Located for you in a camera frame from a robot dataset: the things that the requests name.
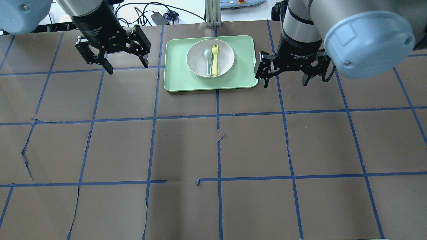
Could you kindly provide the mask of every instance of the plastic fork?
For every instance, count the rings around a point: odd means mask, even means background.
[[[212,54],[213,54],[213,64],[212,64],[212,76],[218,75],[218,62],[217,62],[217,54],[218,54],[218,45],[214,45],[212,47]]]

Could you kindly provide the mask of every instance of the rectangular tray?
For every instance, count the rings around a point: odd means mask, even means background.
[[[198,41],[216,38],[226,42],[234,51],[234,64],[224,75],[203,78],[187,65],[187,52]],[[254,41],[248,35],[173,39],[166,44],[164,88],[170,92],[228,88],[252,88],[255,78]]]

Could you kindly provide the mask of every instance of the bowl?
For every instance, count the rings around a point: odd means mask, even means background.
[[[205,58],[205,50],[212,49],[214,45],[218,45],[218,54],[217,54],[217,62],[218,62],[218,75],[209,76],[208,75],[208,64]],[[234,51],[224,41],[210,38],[201,40],[195,43],[187,53],[187,64],[190,70],[204,78],[215,78],[225,74],[234,63]]]

